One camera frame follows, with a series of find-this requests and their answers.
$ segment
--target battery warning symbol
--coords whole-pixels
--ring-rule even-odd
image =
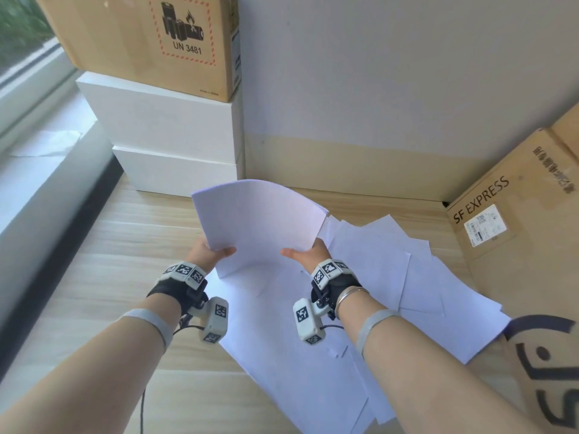
[[[171,3],[161,3],[163,8],[163,25],[165,26],[165,33],[173,39],[179,41],[186,41],[188,39],[196,39],[203,41],[203,29],[195,25],[195,19],[191,12],[187,12],[185,21],[178,20],[175,13],[175,6]]]

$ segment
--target wood grain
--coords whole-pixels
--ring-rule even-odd
[[[433,254],[474,286],[441,203],[296,190],[355,225],[391,214],[411,237],[430,241]],[[0,385],[0,411],[142,299],[200,234],[191,199],[138,192],[122,177]],[[520,405],[496,344],[469,368]],[[148,387],[145,424],[148,434],[296,432],[239,365],[221,347],[201,344],[196,332],[176,335],[163,357]],[[138,413],[126,432],[138,432]],[[368,432],[402,430],[392,421]]]

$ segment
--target gray strap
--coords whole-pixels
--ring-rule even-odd
[[[165,350],[163,352],[167,351],[167,347],[169,347],[171,341],[173,340],[173,330],[159,315],[149,311],[149,309],[133,309],[123,316],[132,316],[133,318],[140,318],[141,320],[151,323],[154,327],[157,328],[161,334],[161,337],[163,338],[163,345],[165,346]]]
[[[390,309],[382,309],[366,319],[364,325],[358,332],[358,340],[356,341],[356,350],[361,353],[362,357],[364,357],[364,346],[366,345],[366,340],[372,328],[380,321],[386,320],[386,318],[391,316],[400,316],[400,314]]]

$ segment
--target white box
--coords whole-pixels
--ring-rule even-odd
[[[76,82],[116,146],[231,164],[243,150],[241,88],[224,103],[105,74]]]
[[[230,164],[119,146],[112,150],[137,190],[190,197],[197,190],[245,178],[244,152],[237,164]]]

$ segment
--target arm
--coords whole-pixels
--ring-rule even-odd
[[[205,240],[198,240],[186,260],[210,272],[233,253],[235,248],[213,252]],[[156,313],[172,329],[181,317],[177,300],[165,294],[153,294],[136,307]],[[2,432],[122,433],[163,350],[163,339],[153,325],[123,317],[0,416]]]
[[[309,272],[330,259],[323,241],[307,252],[283,249]],[[363,291],[346,297],[339,307],[344,329],[354,343],[362,325],[386,307]],[[398,420],[409,433],[445,434],[539,433],[499,394],[474,376],[418,328],[393,316],[378,323],[364,348],[364,357]]]

